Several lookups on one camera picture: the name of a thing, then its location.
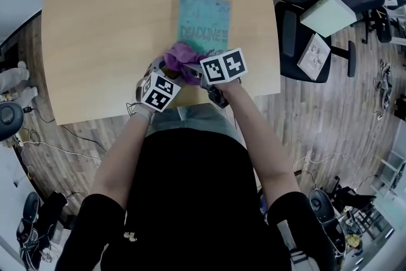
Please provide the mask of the black strapped device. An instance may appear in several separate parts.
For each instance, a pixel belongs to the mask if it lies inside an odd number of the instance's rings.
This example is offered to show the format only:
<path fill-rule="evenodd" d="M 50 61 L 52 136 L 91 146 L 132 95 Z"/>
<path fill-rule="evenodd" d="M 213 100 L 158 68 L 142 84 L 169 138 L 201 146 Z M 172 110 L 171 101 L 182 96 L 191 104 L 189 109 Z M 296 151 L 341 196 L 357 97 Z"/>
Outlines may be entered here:
<path fill-rule="evenodd" d="M 50 247 L 58 219 L 67 204 L 67 197 L 60 192 L 53 192 L 44 202 L 36 192 L 27 196 L 16 230 L 19 255 L 26 271 L 39 271 L 44 250 Z"/>

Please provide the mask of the blue-screen tablet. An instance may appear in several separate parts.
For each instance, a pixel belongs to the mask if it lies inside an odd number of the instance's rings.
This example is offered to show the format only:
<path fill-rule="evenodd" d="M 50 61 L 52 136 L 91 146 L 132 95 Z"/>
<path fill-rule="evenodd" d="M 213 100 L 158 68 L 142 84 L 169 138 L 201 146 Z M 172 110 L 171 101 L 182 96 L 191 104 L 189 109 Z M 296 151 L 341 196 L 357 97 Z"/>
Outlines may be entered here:
<path fill-rule="evenodd" d="M 263 215 L 265 221 L 267 221 L 267 214 L 268 214 L 268 209 L 267 209 L 267 204 L 266 204 L 266 199 L 265 199 L 265 195 L 263 193 L 263 189 L 261 189 L 258 192 L 259 195 L 259 205 L 260 205 L 260 212 Z"/>

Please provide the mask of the white padded equipment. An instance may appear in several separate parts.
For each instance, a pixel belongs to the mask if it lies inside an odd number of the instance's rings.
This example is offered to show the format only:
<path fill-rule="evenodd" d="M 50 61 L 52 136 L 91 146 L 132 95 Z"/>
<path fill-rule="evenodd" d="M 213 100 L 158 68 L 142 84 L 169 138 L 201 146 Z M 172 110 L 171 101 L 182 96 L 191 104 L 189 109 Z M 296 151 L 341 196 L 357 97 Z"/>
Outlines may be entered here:
<path fill-rule="evenodd" d="M 13 88 L 17 87 L 21 82 L 28 81 L 30 72 L 27 64 L 24 61 L 19 61 L 17 67 L 5 70 L 0 73 L 0 96 L 6 92 L 10 92 Z M 27 86 L 16 97 L 13 95 L 13 101 L 19 104 L 21 108 L 28 107 L 32 100 L 39 94 L 36 86 Z"/>

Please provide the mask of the teal book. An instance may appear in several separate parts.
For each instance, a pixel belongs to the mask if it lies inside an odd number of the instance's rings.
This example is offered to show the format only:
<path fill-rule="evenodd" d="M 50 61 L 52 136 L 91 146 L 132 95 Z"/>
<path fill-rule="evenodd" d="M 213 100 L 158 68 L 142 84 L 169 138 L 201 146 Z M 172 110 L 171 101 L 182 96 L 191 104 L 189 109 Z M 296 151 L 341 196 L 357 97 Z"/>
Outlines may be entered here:
<path fill-rule="evenodd" d="M 228 49 L 231 4 L 224 0 L 179 0 L 177 40 L 196 53 Z"/>

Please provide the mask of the black grey standing device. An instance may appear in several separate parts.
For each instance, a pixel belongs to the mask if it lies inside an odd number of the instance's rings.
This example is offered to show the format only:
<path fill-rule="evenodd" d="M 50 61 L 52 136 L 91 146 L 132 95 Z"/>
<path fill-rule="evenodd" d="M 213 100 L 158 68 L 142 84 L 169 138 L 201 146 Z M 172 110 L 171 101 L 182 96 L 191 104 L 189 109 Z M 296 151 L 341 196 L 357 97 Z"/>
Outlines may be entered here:
<path fill-rule="evenodd" d="M 315 188 L 309 194 L 309 201 L 318 221 L 334 247 L 336 259 L 341 263 L 346 257 L 346 239 L 331 200 L 323 190 Z"/>

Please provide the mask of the white cardboard box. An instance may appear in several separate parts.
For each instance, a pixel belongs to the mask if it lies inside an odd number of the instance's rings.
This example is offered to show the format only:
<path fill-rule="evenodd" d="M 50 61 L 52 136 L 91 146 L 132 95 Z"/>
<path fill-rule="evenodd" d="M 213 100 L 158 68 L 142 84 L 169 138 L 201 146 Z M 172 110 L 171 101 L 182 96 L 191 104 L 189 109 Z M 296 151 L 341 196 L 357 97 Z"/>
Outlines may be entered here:
<path fill-rule="evenodd" d="M 300 23 L 327 38 L 355 23 L 357 16 L 342 0 L 318 0 L 300 16 Z"/>

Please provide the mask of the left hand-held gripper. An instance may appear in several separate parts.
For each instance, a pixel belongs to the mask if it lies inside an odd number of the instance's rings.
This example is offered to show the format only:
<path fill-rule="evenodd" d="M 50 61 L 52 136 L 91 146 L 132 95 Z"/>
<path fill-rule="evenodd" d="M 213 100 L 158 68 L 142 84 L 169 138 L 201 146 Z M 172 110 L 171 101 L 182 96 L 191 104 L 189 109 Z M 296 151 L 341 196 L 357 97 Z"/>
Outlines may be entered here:
<path fill-rule="evenodd" d="M 148 67 L 150 73 L 137 84 L 136 101 L 163 112 L 181 90 L 176 83 L 162 77 L 165 74 L 164 57 L 157 57 Z"/>

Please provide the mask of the person's right forearm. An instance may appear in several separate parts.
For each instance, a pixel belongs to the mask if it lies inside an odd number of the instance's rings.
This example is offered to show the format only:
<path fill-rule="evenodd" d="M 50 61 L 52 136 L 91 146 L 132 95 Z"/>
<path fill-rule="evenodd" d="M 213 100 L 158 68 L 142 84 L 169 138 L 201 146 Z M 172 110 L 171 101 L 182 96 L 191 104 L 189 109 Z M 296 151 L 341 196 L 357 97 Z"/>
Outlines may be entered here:
<path fill-rule="evenodd" d="M 279 197 L 298 192 L 293 160 L 243 86 L 233 80 L 216 86 L 228 101 L 238 123 L 267 206 Z"/>

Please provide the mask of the dark grey round device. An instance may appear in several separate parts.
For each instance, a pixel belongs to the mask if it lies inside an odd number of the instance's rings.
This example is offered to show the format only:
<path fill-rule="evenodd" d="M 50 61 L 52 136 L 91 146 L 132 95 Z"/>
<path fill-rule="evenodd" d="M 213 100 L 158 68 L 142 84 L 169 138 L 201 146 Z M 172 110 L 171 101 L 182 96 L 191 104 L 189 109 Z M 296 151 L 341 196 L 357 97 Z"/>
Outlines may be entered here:
<path fill-rule="evenodd" d="M 16 135 L 23 126 L 23 108 L 15 102 L 0 102 L 0 142 Z"/>

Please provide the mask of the purple cloth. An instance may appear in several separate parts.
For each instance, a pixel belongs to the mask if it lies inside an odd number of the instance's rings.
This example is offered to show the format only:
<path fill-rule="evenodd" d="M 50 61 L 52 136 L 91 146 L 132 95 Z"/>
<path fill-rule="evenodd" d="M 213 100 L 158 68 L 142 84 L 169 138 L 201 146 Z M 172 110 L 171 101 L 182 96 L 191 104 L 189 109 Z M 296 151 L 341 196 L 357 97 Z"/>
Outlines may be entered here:
<path fill-rule="evenodd" d="M 200 64 L 200 61 L 207 58 L 207 56 L 208 54 L 198 54 L 184 42 L 177 42 L 172 45 L 171 49 L 165 52 L 164 61 L 170 70 L 180 72 L 187 84 L 198 86 L 200 85 L 200 79 L 187 72 L 185 64 Z"/>

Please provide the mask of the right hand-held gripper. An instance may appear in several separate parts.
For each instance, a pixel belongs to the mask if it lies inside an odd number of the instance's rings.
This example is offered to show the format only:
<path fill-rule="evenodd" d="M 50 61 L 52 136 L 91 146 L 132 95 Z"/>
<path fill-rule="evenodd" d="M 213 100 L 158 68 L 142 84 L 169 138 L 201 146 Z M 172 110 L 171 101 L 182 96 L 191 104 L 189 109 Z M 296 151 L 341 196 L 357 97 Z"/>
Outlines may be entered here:
<path fill-rule="evenodd" d="M 247 64 L 240 48 L 209 56 L 197 63 L 186 63 L 185 67 L 192 70 L 189 83 L 200 84 L 208 92 L 209 99 L 221 109 L 229 105 L 223 92 L 216 86 L 240 78 L 247 74 Z"/>

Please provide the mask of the person's black shirt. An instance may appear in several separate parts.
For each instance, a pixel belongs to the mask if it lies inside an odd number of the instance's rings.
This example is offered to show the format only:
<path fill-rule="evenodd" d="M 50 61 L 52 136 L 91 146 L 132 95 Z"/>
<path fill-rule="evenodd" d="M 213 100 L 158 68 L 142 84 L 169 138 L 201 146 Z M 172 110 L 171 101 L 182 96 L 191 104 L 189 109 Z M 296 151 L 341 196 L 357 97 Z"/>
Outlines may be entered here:
<path fill-rule="evenodd" d="M 247 150 L 235 139 L 180 128 L 145 138 L 128 204 L 102 194 L 82 202 L 55 271 L 291 271 L 277 225 L 320 271 L 334 250 L 301 192 L 263 216 Z"/>

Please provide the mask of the person's left forearm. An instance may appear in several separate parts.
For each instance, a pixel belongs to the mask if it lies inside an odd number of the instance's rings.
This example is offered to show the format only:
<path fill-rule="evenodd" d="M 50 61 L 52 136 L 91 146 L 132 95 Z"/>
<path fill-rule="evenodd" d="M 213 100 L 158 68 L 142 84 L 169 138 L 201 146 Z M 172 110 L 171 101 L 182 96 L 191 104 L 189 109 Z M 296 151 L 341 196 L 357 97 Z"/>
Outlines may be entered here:
<path fill-rule="evenodd" d="M 92 194 L 105 195 L 126 209 L 148 126 L 140 113 L 129 118 L 96 172 Z"/>

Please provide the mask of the person's grey shorts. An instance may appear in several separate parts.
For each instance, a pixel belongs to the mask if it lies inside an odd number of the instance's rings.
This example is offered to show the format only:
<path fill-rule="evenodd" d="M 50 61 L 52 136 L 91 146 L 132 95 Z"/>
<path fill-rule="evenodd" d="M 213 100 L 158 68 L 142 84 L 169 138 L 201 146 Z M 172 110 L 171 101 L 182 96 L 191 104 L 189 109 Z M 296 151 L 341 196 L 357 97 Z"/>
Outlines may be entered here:
<path fill-rule="evenodd" d="M 210 103 L 166 109 L 155 113 L 146 136 L 170 129 L 190 128 L 199 131 L 221 133 L 245 145 L 235 126 Z"/>

